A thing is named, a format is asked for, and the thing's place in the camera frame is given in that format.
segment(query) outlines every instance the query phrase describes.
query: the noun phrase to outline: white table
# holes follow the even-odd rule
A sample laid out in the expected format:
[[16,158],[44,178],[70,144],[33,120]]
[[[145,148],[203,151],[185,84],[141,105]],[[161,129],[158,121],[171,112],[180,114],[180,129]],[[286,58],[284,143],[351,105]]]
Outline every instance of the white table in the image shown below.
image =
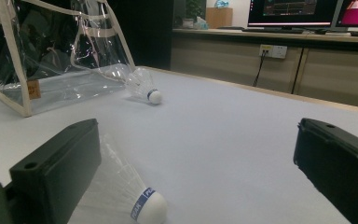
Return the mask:
[[358,136],[358,108],[153,73],[161,105],[126,91],[21,117],[0,102],[0,182],[66,126],[96,118],[146,185],[165,196],[167,224],[348,223],[294,165],[302,118]]

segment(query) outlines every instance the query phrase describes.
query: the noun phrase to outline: transparent bag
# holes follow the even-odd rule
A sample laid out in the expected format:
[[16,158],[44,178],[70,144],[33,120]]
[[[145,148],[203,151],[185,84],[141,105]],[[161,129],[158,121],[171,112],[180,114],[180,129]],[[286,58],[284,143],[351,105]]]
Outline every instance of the transparent bag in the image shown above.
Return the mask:
[[134,68],[106,0],[0,0],[0,100],[24,117],[123,90]]

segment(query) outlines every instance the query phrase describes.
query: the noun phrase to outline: electrical outlet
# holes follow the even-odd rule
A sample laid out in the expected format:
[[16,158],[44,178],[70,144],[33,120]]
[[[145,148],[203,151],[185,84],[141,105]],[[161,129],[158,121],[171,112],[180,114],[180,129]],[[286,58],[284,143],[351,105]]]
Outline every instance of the electrical outlet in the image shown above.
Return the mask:
[[260,45],[260,51],[258,51],[258,56],[262,56],[263,55],[263,51],[266,51],[266,57],[272,57],[272,50],[273,50],[272,45]]
[[286,57],[287,46],[260,45],[258,56],[263,56],[263,52],[266,52],[266,58],[284,59]]
[[284,59],[286,57],[287,46],[274,46],[272,48],[272,58]]

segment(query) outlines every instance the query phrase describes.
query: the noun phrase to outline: white shuttlecock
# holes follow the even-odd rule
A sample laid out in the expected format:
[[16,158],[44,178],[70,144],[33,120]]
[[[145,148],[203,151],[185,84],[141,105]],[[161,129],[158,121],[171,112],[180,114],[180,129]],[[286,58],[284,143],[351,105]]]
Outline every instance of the white shuttlecock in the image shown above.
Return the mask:
[[162,95],[156,89],[150,72],[144,68],[137,68],[129,73],[125,81],[126,89],[132,96],[158,105],[161,103]]
[[163,223],[168,210],[164,197],[146,187],[111,138],[102,138],[101,154],[102,163],[69,223]]

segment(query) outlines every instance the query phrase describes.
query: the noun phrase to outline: blue band on shuttlecock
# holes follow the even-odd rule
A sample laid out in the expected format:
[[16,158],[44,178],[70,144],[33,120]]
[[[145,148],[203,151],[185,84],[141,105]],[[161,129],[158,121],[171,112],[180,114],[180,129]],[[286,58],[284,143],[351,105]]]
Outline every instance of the blue band on shuttlecock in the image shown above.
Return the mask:
[[157,91],[157,89],[153,89],[147,93],[147,100],[149,100],[149,96],[153,93],[153,91]]
[[138,219],[139,214],[141,213],[142,208],[144,207],[147,200],[152,196],[155,190],[151,188],[147,188],[139,197],[138,201],[136,201],[135,205],[131,211],[131,217],[136,221]]

